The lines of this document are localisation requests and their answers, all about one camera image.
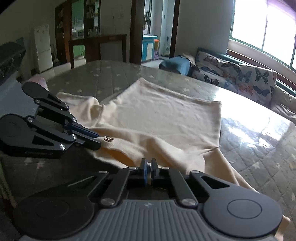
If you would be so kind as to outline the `butterfly print pillow flat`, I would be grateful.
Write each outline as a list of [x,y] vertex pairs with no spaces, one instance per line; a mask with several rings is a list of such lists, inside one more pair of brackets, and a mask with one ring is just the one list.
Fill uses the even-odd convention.
[[238,64],[219,59],[211,54],[198,51],[191,77],[206,83],[237,92],[236,78],[241,68]]

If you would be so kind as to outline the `dark wooden display shelf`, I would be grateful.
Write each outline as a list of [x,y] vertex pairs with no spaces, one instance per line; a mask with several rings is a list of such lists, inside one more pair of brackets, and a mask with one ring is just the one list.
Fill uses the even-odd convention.
[[101,1],[63,1],[55,7],[54,24],[59,64],[70,61],[69,41],[100,31]]

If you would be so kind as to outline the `window with green frame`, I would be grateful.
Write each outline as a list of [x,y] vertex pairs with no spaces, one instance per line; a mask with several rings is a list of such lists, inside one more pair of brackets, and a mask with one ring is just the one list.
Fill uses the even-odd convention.
[[234,1],[230,38],[295,70],[295,11],[287,1]]

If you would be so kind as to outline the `grey quilted star table cover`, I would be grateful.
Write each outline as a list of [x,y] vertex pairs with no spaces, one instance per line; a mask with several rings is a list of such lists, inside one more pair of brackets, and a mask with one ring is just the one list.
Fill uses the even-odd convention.
[[[194,78],[116,61],[94,61],[48,81],[50,92],[93,96],[107,103],[138,78],[204,100],[220,101],[220,150],[257,191],[276,200],[291,222],[285,240],[295,240],[295,125],[243,96]],[[1,154],[1,195],[23,198],[85,174],[113,170],[74,148],[58,160]]]

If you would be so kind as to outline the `dark wooden console table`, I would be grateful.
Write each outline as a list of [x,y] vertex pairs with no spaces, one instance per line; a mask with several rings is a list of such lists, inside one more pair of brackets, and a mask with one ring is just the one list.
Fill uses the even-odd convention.
[[122,61],[126,62],[126,40],[127,34],[116,35],[98,35],[95,37],[87,37],[83,39],[75,39],[68,41],[70,66],[74,68],[74,46],[84,45],[86,63],[101,60],[101,44],[121,41]]

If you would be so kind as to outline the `butterfly print pillow upright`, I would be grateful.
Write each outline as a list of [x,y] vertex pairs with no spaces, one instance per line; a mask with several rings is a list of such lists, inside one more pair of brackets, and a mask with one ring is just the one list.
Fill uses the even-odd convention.
[[238,94],[270,108],[278,74],[252,65],[240,65],[236,77]]

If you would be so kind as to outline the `white refrigerator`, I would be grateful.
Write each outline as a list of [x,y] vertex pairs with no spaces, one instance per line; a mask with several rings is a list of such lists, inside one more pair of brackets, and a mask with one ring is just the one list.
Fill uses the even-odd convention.
[[49,25],[34,28],[37,70],[42,73],[53,67]]

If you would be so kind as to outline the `beige plain cushion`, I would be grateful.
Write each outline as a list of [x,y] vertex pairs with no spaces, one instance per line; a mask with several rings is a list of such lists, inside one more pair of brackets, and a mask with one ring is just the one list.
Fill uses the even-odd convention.
[[296,98],[277,85],[270,102],[270,109],[296,125]]

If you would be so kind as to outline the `blue white small cabinet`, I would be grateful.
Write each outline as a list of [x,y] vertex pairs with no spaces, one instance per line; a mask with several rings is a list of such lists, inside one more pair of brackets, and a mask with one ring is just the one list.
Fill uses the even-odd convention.
[[154,55],[154,41],[158,39],[156,35],[142,36],[142,62],[152,60]]

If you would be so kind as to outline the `cream beige sweater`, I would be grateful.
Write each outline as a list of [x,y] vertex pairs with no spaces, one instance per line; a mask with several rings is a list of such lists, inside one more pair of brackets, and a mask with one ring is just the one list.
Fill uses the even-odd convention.
[[79,124],[97,132],[95,159],[125,168],[142,158],[189,174],[202,171],[238,186],[250,185],[219,149],[221,103],[189,97],[138,79],[116,99],[100,104],[92,96],[59,92]]

